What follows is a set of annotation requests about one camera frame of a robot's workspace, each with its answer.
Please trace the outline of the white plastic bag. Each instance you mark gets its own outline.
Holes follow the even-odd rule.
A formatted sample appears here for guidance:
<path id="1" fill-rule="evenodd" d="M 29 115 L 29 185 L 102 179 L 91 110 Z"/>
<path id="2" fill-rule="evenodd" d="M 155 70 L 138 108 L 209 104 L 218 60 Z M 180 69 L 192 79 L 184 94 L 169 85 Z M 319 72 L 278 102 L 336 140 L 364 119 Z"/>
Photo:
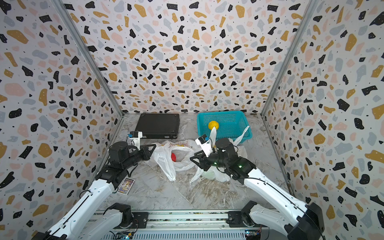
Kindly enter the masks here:
<path id="1" fill-rule="evenodd" d="M 235 141 L 230 140 L 230 142 L 235 146 L 235 150 L 237 151 L 238 156 L 246 158 L 246 159 L 248 158 L 248 154 L 246 152 L 246 149 L 244 146 L 239 146 L 239 144 L 243 140 L 243 137 L 244 137 L 245 133 L 248 131 L 249 127 L 250 126 L 247 126 L 244 129 L 243 133 L 239 137 L 237 137 L 235 139 Z"/>
<path id="2" fill-rule="evenodd" d="M 212 140 L 212 145 L 213 145 L 213 149 L 215 152 L 216 151 L 217 130 L 216 129 L 211 130 L 209 137 Z M 202 169 L 198 168 L 195 175 L 190 180 L 190 183 L 197 181 L 200 176 L 203 176 L 204 178 L 206 178 L 208 180 L 216 179 L 219 182 L 227 182 L 230 180 L 229 177 L 225 177 L 224 174 L 220 173 L 217 169 L 208 170 L 207 172 L 204 172 Z"/>
<path id="3" fill-rule="evenodd" d="M 165 141 L 155 144 L 157 147 L 151 156 L 151 161 L 158 164 L 171 182 L 176 180 L 177 172 L 187 171 L 196 166 L 190 161 L 190 157 L 200 151 L 201 148 L 198 147 L 194 140 L 184 140 L 176 143 Z M 176 162 L 172 161 L 171 153 L 176 155 Z"/>

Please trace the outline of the red toy fruit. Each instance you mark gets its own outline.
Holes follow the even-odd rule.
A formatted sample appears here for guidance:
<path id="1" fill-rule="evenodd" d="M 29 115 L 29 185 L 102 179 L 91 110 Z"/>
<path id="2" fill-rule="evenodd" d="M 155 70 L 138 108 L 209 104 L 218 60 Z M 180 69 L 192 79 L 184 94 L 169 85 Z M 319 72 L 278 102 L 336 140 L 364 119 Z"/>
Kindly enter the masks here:
<path id="1" fill-rule="evenodd" d="M 176 155 L 174 153 L 171 153 L 171 159 L 173 162 L 177 161 Z"/>

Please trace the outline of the yellow toy fruit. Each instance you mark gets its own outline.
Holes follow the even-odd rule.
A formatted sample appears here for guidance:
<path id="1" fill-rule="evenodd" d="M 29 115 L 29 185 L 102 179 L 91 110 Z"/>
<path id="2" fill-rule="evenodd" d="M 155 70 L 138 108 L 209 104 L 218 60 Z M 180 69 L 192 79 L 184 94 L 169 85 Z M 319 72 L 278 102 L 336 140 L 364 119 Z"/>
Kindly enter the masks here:
<path id="1" fill-rule="evenodd" d="M 220 127 L 219 123 L 217 121 L 210 121 L 209 124 L 208 124 L 208 128 L 210 130 L 213 130 L 213 129 L 216 129 L 218 130 Z"/>

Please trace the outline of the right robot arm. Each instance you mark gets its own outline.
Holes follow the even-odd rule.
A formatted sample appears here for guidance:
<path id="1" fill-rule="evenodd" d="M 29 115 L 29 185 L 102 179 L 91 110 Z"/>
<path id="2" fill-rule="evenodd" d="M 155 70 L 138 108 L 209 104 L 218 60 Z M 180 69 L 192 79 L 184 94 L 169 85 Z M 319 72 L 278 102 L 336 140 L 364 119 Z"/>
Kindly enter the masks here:
<path id="1" fill-rule="evenodd" d="M 248 227 L 263 225 L 285 235 L 289 240 L 324 239 L 322 209 L 315 203 L 307 204 L 284 191 L 270 180 L 254 163 L 238 155 L 238 148 L 229 139 L 215 144 L 203 135 L 195 140 L 201 147 L 191 158 L 201 170 L 216 167 L 221 173 L 238 181 L 267 200 L 274 210 L 250 201 L 241 210 L 241 221 Z"/>

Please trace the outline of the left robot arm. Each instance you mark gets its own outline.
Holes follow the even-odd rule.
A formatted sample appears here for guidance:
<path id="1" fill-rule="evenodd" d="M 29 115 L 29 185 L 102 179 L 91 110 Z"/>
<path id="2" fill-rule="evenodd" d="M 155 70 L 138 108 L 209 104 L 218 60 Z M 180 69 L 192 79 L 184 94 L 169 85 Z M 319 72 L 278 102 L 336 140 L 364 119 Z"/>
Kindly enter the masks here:
<path id="1" fill-rule="evenodd" d="M 135 169 L 139 162 L 148 161 L 156 149 L 155 144 L 132 146 L 127 142 L 114 143 L 110 149 L 110 160 L 97 174 L 91 186 L 82 192 L 80 200 L 48 231 L 38 232 L 34 240 L 99 240 L 118 228 L 123 231 L 137 230 L 144 225 L 132 213 L 131 206 L 115 203 L 108 207 L 92 225 L 87 223 L 104 200 L 117 192 L 128 169 Z"/>

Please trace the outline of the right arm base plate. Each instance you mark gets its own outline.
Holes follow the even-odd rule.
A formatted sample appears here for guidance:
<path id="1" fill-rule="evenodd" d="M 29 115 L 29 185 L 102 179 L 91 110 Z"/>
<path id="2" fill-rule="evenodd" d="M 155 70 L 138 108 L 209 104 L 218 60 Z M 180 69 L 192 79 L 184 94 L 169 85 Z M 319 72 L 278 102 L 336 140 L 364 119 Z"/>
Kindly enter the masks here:
<path id="1" fill-rule="evenodd" d="M 263 225 L 254 223 L 249 217 L 246 217 L 241 211 L 229 211 L 226 223 L 230 228 L 259 228 Z"/>

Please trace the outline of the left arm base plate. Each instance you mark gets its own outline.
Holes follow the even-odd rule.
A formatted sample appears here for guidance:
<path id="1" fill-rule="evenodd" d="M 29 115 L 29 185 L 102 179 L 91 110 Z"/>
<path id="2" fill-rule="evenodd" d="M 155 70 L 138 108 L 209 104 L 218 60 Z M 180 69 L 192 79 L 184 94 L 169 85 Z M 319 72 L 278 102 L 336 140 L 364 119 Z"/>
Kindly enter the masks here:
<path id="1" fill-rule="evenodd" d="M 149 212 L 129 212 L 129 213 L 121 213 L 122 216 L 121 221 L 114 226 L 114 229 L 145 229 L 147 227 L 147 223 L 149 220 Z"/>

